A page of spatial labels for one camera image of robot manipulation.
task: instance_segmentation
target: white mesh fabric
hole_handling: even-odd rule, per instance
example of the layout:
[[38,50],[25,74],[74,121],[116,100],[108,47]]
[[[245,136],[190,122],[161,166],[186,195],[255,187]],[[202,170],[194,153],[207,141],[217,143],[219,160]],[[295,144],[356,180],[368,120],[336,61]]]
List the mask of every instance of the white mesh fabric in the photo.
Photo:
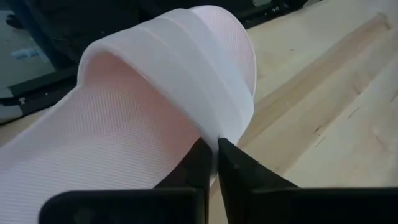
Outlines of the white mesh fabric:
[[[193,40],[181,15],[211,38]],[[212,27],[204,29],[196,14],[181,15],[168,14],[162,26],[169,29],[153,20],[88,47],[78,86],[0,149],[0,223],[36,223],[44,202],[69,190],[152,188],[200,136],[211,145],[219,136],[239,139],[254,89],[237,76],[256,79],[255,68],[221,52],[215,23],[202,21]],[[237,20],[225,25],[242,29]],[[227,69],[209,62],[211,52],[198,50],[209,45],[220,51],[220,64],[234,67],[231,80]]]

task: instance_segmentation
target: light wood tabletop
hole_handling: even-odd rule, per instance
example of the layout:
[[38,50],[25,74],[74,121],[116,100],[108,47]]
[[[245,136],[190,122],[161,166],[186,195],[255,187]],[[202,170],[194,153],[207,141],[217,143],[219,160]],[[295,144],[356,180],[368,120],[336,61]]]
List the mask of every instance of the light wood tabletop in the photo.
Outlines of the light wood tabletop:
[[[238,146],[301,187],[398,186],[398,1],[324,0],[248,30],[255,114]],[[44,112],[0,128],[0,146]],[[210,223],[226,223],[220,188]]]

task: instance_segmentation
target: folded fabric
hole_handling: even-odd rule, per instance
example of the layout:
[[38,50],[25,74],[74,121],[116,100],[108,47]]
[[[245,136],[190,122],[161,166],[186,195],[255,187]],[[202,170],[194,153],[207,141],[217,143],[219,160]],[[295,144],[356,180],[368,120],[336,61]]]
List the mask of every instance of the folded fabric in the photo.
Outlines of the folded fabric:
[[0,149],[0,223],[35,223],[69,190],[149,189],[202,137],[237,143],[252,118],[256,61],[216,6],[176,9],[92,43],[78,84]]

